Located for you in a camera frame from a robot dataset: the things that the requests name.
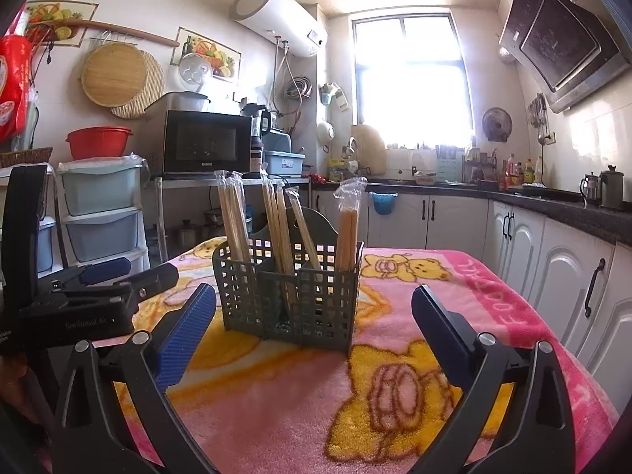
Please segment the steel shelf rack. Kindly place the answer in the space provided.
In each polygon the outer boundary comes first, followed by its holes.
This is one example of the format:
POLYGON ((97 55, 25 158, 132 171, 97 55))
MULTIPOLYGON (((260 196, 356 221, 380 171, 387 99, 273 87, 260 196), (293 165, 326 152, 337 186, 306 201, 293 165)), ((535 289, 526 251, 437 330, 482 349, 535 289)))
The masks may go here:
MULTIPOLYGON (((277 185, 299 187, 300 192, 307 194, 303 199, 307 206, 312 204, 314 184, 310 178, 272 177, 271 181, 277 185)), ((260 207, 261 183, 260 175, 244 175, 243 190, 246 199, 250 198, 248 204, 252 207, 260 207)), ((176 227, 187 219, 194 225, 203 226, 206 223, 203 212, 220 207, 218 180, 214 175, 152 177, 143 188, 145 203, 149 204, 149 210, 153 212, 148 226, 155 225, 158 258, 164 262, 184 251, 183 246, 175 245, 177 240, 172 237, 176 227)))

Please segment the black coffee press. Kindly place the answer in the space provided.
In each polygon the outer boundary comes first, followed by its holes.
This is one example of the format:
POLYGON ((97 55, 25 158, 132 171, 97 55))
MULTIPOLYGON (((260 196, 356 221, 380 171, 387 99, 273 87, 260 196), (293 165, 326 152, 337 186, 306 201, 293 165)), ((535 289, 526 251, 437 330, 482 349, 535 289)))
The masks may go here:
POLYGON ((623 173, 614 165, 600 173, 601 207, 610 210, 623 208, 623 173))

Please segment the black range hood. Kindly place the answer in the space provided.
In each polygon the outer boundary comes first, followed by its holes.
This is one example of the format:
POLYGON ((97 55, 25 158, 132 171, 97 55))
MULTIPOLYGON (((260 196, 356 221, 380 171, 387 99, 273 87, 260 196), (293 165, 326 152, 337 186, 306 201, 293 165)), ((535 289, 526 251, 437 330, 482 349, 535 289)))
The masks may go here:
POLYGON ((571 0, 512 0, 500 45, 563 113, 630 69, 597 15, 571 0))

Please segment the wall fan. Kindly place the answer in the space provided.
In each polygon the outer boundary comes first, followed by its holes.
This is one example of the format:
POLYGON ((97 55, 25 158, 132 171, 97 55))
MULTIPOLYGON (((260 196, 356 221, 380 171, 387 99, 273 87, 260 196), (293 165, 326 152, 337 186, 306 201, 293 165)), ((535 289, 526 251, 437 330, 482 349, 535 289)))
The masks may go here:
POLYGON ((482 117, 483 133, 488 141, 507 142, 513 131, 513 122, 507 111, 492 107, 482 117))

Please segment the fruit wall poster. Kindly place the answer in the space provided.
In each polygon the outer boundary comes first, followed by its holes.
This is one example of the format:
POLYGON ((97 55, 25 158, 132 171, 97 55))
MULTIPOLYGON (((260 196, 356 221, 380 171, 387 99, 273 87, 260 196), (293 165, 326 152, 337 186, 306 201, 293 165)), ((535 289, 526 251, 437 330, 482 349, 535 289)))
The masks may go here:
POLYGON ((173 49, 171 65, 178 66, 184 56, 196 54, 210 65, 215 78, 225 81, 238 80, 241 66, 239 51, 183 27, 178 28, 176 41, 179 45, 173 49))

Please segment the chopsticks pair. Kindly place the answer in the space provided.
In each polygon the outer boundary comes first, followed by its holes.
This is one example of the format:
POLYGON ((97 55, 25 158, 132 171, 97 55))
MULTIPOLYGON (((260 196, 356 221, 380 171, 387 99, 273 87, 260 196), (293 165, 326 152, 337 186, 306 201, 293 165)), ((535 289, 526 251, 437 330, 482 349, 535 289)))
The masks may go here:
POLYGON ((357 240, 362 195, 367 180, 355 177, 340 183, 334 190, 339 220, 337 221, 337 246, 335 246, 335 270, 352 271, 357 264, 357 240))
POLYGON ((245 219, 243 180, 238 172, 215 172, 216 188, 232 261, 251 263, 245 219))
POLYGON ((266 208, 270 241, 274 253, 276 270, 279 273, 284 273, 282 243, 280 229, 278 229, 277 201, 275 200, 273 184, 264 173, 261 175, 261 190, 263 203, 266 208))
POLYGON ((283 257, 283 270, 286 275, 294 275, 292 240, 288 228, 287 209, 284 197, 284 190, 281 185, 275 186, 275 201, 277 208, 278 232, 281 237, 281 250, 283 257))
POLYGON ((320 271, 322 266, 318 261, 318 253, 313 242, 312 236, 310 235, 310 230, 307 227, 307 221, 305 220, 304 213, 302 210, 302 205, 300 201, 300 195, 298 190, 295 188, 289 188, 286 190, 286 195, 292 206, 292 212, 295 214, 295 221, 297 222, 303 246, 305 251, 307 252, 308 261, 310 261, 310 266, 313 270, 320 271))

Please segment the red snack bag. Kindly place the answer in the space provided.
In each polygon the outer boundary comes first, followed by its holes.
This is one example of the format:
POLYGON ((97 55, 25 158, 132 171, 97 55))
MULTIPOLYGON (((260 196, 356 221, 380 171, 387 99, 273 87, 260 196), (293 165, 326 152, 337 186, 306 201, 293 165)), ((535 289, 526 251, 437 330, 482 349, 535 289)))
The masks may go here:
POLYGON ((29 12, 22 6, 1 38, 1 142, 11 141, 26 126, 32 53, 28 21, 29 12))

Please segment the black electric kettle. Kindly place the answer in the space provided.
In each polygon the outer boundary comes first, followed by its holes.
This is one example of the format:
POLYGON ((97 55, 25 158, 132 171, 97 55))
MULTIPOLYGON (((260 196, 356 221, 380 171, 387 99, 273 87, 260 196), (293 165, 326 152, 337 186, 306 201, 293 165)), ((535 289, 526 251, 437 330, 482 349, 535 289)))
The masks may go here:
POLYGON ((240 115, 251 119, 253 137, 262 138, 271 130, 272 116, 266 105, 246 103, 242 106, 240 115))

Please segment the wooden rolling pin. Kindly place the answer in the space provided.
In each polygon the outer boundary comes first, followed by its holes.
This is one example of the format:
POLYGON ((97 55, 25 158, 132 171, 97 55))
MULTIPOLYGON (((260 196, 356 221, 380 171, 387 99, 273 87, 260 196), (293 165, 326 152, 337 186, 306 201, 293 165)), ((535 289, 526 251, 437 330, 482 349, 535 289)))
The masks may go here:
POLYGON ((176 48, 180 46, 180 43, 176 41, 175 39, 169 39, 169 38, 166 38, 165 36, 158 36, 157 34, 139 30, 139 29, 120 26, 120 24, 103 23, 102 21, 85 21, 84 19, 69 18, 69 19, 58 19, 57 21, 38 21, 37 23, 27 24, 28 29, 35 28, 35 27, 55 28, 55 27, 61 27, 61 26, 115 32, 115 33, 123 34, 124 36, 132 36, 133 38, 150 41, 150 42, 167 46, 167 47, 176 48))

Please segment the dark green utensil basket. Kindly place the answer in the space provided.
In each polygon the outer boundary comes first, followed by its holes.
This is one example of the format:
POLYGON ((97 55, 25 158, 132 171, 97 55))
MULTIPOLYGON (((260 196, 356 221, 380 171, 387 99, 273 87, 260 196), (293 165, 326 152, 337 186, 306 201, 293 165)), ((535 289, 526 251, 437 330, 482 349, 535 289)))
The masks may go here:
POLYGON ((314 270, 292 210, 287 211, 292 274, 275 263, 269 230, 248 239, 252 261, 231 259, 224 242, 212 255, 225 329, 300 347, 348 353, 354 338, 359 271, 335 270, 337 230, 315 210, 303 210, 318 263, 314 270))

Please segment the plastic drawer tower right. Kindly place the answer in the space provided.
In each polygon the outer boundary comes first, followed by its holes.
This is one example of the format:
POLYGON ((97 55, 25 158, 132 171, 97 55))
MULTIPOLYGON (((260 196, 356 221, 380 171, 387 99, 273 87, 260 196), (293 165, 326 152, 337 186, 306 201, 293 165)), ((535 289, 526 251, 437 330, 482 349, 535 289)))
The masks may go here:
POLYGON ((133 274, 149 269, 141 205, 147 178, 146 161, 134 153, 58 165, 62 237, 72 267, 124 257, 133 274))

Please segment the blue plastic box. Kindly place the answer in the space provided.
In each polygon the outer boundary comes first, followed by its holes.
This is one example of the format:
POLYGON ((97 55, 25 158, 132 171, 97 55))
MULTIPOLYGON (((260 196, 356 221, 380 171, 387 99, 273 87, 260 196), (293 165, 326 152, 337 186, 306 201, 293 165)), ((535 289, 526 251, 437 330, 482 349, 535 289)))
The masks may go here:
POLYGON ((265 151, 268 175, 282 178, 300 178, 305 155, 284 151, 265 151))

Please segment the white water heater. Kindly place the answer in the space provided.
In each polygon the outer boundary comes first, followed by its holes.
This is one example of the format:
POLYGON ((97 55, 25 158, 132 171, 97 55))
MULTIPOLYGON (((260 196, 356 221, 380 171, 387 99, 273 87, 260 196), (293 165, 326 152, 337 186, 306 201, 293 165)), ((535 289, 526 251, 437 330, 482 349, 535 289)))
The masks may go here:
POLYGON ((295 0, 233 0, 229 16, 272 43, 287 45, 301 58, 325 48, 325 27, 295 0))

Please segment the black microwave oven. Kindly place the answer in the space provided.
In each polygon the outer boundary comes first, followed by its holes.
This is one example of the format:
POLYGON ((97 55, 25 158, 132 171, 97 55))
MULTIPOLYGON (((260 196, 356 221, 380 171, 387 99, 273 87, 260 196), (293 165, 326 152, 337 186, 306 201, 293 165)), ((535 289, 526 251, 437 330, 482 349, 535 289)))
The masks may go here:
POLYGON ((166 110, 139 131, 137 154, 152 175, 250 170, 252 120, 225 113, 166 110))

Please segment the blue hanging basket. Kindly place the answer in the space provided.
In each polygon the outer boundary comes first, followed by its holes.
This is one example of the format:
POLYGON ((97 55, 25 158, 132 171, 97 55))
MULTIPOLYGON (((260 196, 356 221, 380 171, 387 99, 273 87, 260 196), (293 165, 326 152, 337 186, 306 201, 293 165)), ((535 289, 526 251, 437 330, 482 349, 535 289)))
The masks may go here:
POLYGON ((373 202, 373 208, 378 215, 388 216, 395 207, 396 199, 399 197, 397 193, 374 193, 370 192, 373 202))

